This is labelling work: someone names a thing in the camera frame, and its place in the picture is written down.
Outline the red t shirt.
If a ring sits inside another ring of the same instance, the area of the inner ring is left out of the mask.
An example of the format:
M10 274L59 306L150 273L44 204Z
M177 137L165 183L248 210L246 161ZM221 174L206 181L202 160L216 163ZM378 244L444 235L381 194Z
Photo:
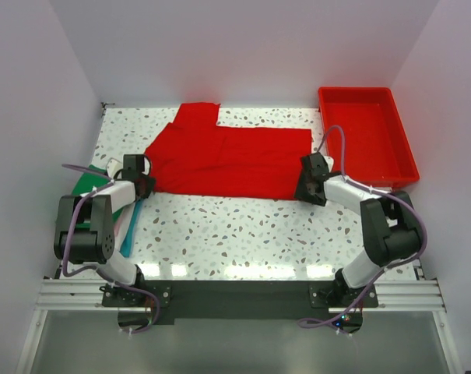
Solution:
M182 104L146 148L156 190L292 200L311 130L219 126L219 111L214 103Z

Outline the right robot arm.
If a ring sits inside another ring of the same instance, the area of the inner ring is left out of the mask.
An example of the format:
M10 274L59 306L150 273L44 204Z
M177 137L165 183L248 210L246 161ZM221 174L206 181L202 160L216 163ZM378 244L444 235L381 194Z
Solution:
M330 171L319 152L301 158L294 198L317 206L332 201L360 216L363 249L336 271L332 285L322 292L330 305L352 305L373 279L396 264L408 263L427 245L426 229L406 192L382 192Z

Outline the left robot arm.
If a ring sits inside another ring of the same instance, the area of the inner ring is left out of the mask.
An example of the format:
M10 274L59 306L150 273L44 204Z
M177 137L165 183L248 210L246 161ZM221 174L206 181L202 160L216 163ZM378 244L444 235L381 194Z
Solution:
M74 164L62 166L105 180L103 185L59 200L54 254L62 263L63 276L92 270L120 287L119 295L129 305L142 304L147 296L142 271L120 248L137 202L153 193L156 179L150 175L152 162L144 154L126 154L113 173Z

